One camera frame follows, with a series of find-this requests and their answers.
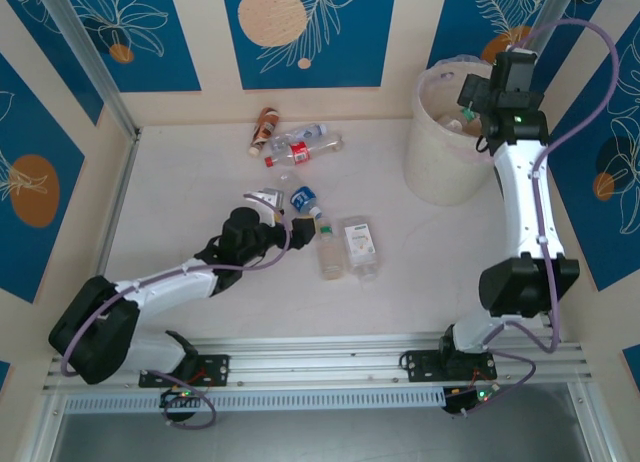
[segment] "white table surface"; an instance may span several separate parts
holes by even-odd
[[[281,124],[283,130],[299,124]],[[228,291],[158,316],[187,337],[288,337],[442,331],[479,304],[478,278],[503,258],[504,214],[493,177],[468,202],[437,207],[402,173],[408,120],[329,122],[341,153],[295,170],[332,218],[369,215],[378,278],[324,281],[314,244]],[[242,194],[279,170],[247,155],[252,124],[145,128],[107,267],[112,281],[174,267],[218,235]],[[291,215],[293,209],[288,205]],[[277,248],[270,251],[273,257]]]

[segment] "black mounting plate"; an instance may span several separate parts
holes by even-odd
[[[229,377],[228,355],[198,355],[193,379],[188,380],[192,387],[226,387]],[[168,388],[175,384],[153,374],[140,374],[138,386],[142,388]]]
[[[483,354],[460,354],[464,357],[461,363],[453,363],[444,367],[442,356],[438,350],[409,350],[400,359],[404,361],[403,369],[409,374],[409,382],[453,382],[471,381],[474,370],[479,370],[488,379],[498,377],[493,356]]]

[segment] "small bottle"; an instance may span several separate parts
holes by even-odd
[[[309,214],[314,219],[322,217],[322,210],[316,203],[316,194],[305,185],[300,177],[293,172],[285,172],[280,176],[280,186],[284,190],[289,202],[301,214]]]
[[[344,142],[342,142],[342,137],[339,134],[327,134],[315,139],[291,144],[283,151],[265,158],[264,162],[267,167],[273,167],[278,164],[288,166],[303,164],[321,155],[338,152],[343,146]]]
[[[378,255],[373,245],[369,219],[349,217],[341,222],[349,267],[360,280],[369,281],[378,275]]]
[[[333,233],[329,219],[321,218],[317,225],[319,230],[316,235],[316,247],[322,278],[325,280],[339,279],[344,272],[342,241]]]
[[[264,144],[267,143],[267,140],[269,140],[269,137],[273,134],[278,120],[280,120],[280,115],[276,109],[272,109],[271,107],[262,109],[253,129],[253,138],[249,146],[249,155],[251,157],[258,157],[260,155]]]
[[[436,122],[438,122],[445,129],[450,130],[451,132],[462,133],[464,131],[464,128],[475,118],[476,114],[472,110],[465,107],[462,110],[447,112]]]
[[[271,153],[276,154],[291,144],[300,142],[301,140],[309,140],[315,137],[322,137],[327,133],[327,126],[325,124],[311,124],[304,127],[298,127],[285,134],[274,135],[269,139],[269,145],[271,146]]]

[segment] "red bottle label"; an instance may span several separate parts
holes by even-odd
[[[293,161],[296,164],[302,164],[309,160],[309,149],[304,142],[298,142],[297,144],[291,144],[291,152],[293,153]]]

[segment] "trash bin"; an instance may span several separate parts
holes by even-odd
[[[438,62],[420,74],[412,95],[404,177],[414,194],[432,204],[468,200],[493,168],[489,153],[476,151],[477,136],[451,132],[436,122],[445,113],[460,110],[457,100],[467,74],[489,77],[491,66],[472,56]],[[479,130],[479,121],[474,123]]]

